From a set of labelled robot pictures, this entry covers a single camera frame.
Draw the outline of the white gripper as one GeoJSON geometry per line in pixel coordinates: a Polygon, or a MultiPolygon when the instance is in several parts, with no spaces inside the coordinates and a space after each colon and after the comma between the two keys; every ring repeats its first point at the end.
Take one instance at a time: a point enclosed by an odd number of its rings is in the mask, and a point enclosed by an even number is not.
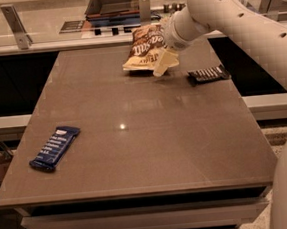
{"type": "Polygon", "coordinates": [[[174,50],[185,50],[193,39],[189,23],[186,21],[186,17],[180,13],[173,13],[171,17],[166,19],[163,23],[163,33],[165,44],[170,49],[163,49],[158,56],[153,70],[153,75],[156,77],[163,76],[168,68],[178,65],[179,55],[174,50]]]}

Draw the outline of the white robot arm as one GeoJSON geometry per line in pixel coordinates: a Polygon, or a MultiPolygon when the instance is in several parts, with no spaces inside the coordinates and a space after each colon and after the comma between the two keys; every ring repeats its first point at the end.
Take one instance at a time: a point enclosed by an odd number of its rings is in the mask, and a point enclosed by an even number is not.
{"type": "MultiPolygon", "coordinates": [[[[154,74],[161,76],[175,50],[184,50],[200,35],[218,30],[238,45],[287,90],[287,26],[245,7],[243,0],[187,0],[167,20],[167,45],[154,74]]],[[[287,141],[276,164],[270,229],[287,229],[287,141]]]]}

